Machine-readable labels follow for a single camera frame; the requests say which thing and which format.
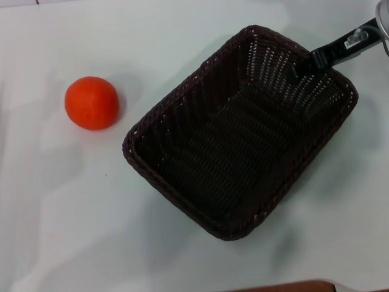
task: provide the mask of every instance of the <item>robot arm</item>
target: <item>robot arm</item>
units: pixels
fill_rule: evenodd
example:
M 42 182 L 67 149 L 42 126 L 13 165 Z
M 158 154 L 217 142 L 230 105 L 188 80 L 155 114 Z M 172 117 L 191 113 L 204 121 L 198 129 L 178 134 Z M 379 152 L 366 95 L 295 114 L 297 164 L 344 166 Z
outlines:
M 292 79 L 299 81 L 307 75 L 320 75 L 325 70 L 355 58 L 379 43 L 384 44 L 389 56 L 385 39 L 389 40 L 389 0 L 381 0 L 378 3 L 376 18 L 338 40 L 309 53 L 308 59 L 292 69 Z

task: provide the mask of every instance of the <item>woven texture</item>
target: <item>woven texture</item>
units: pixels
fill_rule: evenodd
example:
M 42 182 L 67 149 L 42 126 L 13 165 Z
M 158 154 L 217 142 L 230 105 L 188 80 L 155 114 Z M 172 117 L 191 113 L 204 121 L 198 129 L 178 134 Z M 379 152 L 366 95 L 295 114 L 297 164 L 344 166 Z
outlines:
M 215 237 L 246 236 L 357 103 L 334 70 L 290 83 L 307 56 L 270 29 L 243 29 L 131 129 L 125 158 Z

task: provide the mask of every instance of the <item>orange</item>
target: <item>orange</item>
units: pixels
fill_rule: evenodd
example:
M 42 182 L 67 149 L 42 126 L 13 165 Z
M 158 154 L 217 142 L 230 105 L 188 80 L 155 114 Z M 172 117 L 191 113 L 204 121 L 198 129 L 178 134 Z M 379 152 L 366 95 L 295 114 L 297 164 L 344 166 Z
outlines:
M 65 110 L 76 125 L 101 130 L 116 121 L 119 98 L 110 82 L 98 77 L 84 77 L 67 89 Z

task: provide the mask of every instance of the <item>wicker basket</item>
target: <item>wicker basket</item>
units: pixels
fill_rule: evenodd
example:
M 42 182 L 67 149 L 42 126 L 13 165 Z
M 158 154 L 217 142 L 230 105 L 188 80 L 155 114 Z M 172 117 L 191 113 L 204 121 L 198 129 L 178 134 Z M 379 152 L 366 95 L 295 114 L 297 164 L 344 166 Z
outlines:
M 289 83 L 307 53 L 270 29 L 243 29 L 133 126 L 125 158 L 215 237 L 246 236 L 357 103 L 334 70 Z

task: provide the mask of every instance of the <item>orange ball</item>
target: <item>orange ball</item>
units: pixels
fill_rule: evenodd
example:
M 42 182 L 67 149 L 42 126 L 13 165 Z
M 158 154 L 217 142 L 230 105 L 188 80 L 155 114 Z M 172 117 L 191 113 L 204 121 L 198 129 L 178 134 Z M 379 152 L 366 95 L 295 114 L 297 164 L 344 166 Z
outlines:
M 110 82 L 98 77 L 84 77 L 67 89 L 65 110 L 76 125 L 88 130 L 101 130 L 116 121 L 119 98 Z

